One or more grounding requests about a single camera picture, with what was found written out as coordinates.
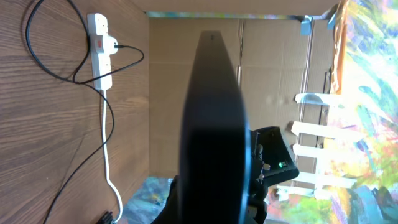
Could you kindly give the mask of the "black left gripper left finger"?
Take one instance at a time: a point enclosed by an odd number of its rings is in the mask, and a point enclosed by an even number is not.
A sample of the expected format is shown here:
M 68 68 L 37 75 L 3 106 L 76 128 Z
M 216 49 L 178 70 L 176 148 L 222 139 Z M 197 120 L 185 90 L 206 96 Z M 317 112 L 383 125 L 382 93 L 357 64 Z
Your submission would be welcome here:
M 165 207 L 155 218 L 152 224 L 179 224 L 178 213 L 178 183 L 180 176 L 176 175 L 170 184 L 169 196 L 166 199 Z

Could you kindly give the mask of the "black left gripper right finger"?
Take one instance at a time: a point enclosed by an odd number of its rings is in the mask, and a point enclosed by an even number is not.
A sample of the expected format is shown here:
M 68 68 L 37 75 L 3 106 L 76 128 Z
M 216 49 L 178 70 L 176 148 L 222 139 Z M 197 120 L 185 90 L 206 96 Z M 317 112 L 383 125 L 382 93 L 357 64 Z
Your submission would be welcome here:
M 264 223 L 267 216 L 265 198 L 267 196 L 267 186 L 262 180 L 255 180 L 249 189 L 248 205 L 256 209 L 254 221 Z

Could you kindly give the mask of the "blue Samsung Galaxy smartphone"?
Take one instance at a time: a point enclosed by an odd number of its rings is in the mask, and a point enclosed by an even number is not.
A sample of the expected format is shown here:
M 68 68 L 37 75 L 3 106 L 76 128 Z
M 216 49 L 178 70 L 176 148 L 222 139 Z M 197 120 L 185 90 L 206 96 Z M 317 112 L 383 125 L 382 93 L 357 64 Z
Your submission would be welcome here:
M 243 99 L 218 31 L 203 31 L 183 111 L 180 223 L 242 223 L 251 153 Z

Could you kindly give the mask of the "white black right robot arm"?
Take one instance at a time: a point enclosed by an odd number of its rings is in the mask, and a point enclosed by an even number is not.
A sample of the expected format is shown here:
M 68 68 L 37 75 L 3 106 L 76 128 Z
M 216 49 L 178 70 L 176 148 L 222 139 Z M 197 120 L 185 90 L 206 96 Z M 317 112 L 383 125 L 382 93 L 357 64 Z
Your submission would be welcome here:
M 294 154 L 278 126 L 270 126 L 250 131 L 252 155 L 262 146 L 262 165 L 268 164 L 269 169 L 263 169 L 265 185 L 270 187 L 299 176 L 299 169 L 294 161 Z

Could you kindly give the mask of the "white USB charger plug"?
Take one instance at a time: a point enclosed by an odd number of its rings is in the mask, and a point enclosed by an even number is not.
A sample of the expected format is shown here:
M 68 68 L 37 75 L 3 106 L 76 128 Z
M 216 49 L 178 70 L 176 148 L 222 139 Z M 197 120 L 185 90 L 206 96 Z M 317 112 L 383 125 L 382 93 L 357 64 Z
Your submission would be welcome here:
M 97 54 L 112 55 L 118 51 L 117 40 L 110 35 L 99 35 L 95 40 Z

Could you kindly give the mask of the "colourful painted sheet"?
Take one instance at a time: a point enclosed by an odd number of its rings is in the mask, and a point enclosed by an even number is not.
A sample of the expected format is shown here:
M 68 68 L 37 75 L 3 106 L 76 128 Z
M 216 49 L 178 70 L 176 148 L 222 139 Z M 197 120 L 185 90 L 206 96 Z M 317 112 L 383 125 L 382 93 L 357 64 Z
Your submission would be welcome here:
M 333 34 L 320 91 L 294 96 L 302 117 L 278 126 L 300 174 L 270 188 L 267 223 L 397 222 L 397 2 L 334 1 L 298 16 Z M 140 222 L 165 205 L 173 177 L 150 175 L 133 198 Z

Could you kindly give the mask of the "cardboard backdrop panel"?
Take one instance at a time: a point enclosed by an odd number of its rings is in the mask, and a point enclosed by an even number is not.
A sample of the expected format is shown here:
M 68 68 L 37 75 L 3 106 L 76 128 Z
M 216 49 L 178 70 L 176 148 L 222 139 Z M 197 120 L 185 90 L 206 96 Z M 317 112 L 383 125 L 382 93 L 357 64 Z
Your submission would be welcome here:
M 298 16 L 320 16 L 334 1 L 137 1 L 149 20 L 149 173 L 173 177 L 183 104 L 201 32 L 221 32 L 242 89 L 249 124 L 286 128 L 302 117 L 294 96 L 320 91 L 333 34 L 318 19 L 302 34 Z

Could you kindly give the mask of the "white power strip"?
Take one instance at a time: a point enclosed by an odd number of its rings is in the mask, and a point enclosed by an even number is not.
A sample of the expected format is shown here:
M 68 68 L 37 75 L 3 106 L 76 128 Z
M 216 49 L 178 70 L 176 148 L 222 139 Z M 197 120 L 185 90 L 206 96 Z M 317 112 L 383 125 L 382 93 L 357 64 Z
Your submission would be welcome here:
M 97 54 L 95 49 L 95 40 L 99 35 L 108 34 L 108 20 L 100 13 L 87 14 L 88 33 L 90 37 L 90 53 L 91 53 L 91 66 L 93 72 L 94 87 L 97 90 L 108 90 L 112 87 L 111 75 L 102 77 L 103 75 L 111 72 L 111 59 L 110 55 Z

